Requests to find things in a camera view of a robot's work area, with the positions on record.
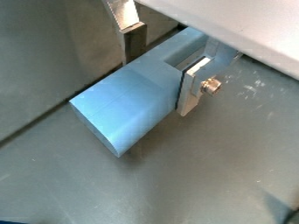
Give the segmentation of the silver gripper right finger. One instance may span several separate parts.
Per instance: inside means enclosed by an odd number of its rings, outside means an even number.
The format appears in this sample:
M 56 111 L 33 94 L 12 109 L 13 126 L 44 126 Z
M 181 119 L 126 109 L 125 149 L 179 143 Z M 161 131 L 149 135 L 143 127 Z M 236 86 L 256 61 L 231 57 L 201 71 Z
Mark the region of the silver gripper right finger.
M 185 116 L 197 106 L 204 94 L 215 95 L 220 91 L 221 82 L 216 76 L 240 56 L 241 52 L 215 38 L 207 39 L 199 57 L 181 70 L 180 91 L 175 106 L 181 116 Z

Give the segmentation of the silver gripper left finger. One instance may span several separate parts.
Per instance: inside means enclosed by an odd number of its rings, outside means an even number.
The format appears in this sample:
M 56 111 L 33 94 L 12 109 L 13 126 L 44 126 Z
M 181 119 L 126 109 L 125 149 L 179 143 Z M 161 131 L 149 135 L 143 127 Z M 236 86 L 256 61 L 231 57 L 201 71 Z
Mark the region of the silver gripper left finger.
M 139 19 L 133 0 L 101 0 L 121 47 L 122 64 L 145 53 L 147 25 Z

